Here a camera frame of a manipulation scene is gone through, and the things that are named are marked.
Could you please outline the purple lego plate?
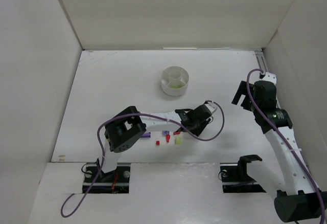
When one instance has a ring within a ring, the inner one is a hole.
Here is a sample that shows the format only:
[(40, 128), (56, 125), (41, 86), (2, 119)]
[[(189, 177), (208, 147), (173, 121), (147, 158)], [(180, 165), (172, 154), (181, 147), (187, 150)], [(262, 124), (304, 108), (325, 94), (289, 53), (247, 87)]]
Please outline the purple lego plate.
[(151, 133), (148, 132), (148, 133), (144, 133), (142, 136), (141, 136), (141, 139), (150, 139), (151, 138)]

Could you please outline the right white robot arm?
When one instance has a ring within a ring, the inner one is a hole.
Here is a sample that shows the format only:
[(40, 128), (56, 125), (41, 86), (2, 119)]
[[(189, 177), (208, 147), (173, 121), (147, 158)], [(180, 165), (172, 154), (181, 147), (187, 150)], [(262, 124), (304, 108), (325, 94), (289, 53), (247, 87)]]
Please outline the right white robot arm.
[(241, 156), (233, 177), (237, 182), (256, 181), (272, 198), (281, 221), (298, 223), (320, 218), (324, 223), (326, 192), (319, 189), (304, 163), (288, 113), (277, 108), (276, 82), (241, 81), (232, 104), (237, 104), (241, 96), (245, 97), (241, 106), (253, 112), (255, 122), (275, 153), (283, 178), (256, 154)]

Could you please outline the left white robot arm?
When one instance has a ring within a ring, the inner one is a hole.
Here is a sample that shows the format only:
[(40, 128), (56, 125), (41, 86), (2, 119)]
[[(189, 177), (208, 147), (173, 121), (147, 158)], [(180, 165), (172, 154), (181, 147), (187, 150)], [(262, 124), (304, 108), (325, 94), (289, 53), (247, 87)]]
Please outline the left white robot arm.
[(107, 143), (104, 155), (99, 160), (101, 171), (108, 174), (116, 170), (122, 152), (130, 149), (145, 133), (186, 132), (199, 136), (217, 107), (205, 102), (195, 109), (176, 109), (168, 113), (139, 115), (135, 106), (129, 106), (114, 117), (115, 120), (104, 126)]

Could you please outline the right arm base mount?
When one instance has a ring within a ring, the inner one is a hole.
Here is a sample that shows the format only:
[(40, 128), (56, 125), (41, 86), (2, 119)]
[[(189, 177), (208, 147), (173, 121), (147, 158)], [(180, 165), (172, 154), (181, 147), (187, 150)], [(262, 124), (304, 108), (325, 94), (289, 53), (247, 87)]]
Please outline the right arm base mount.
[(223, 193), (266, 193), (266, 191), (247, 174), (246, 166), (253, 161), (262, 161), (255, 154), (241, 156), (237, 163), (221, 163), (218, 178), (222, 182)]

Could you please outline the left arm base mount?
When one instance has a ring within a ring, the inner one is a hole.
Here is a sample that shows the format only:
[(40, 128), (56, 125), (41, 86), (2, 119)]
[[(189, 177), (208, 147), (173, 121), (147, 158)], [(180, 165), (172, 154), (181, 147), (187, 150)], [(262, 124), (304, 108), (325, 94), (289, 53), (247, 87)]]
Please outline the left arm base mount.
[[(88, 193), (128, 194), (130, 171), (131, 164), (118, 164), (115, 171), (101, 173)], [(82, 166), (81, 172), (84, 174), (82, 193), (85, 193), (98, 173), (98, 168), (95, 164), (86, 163)]]

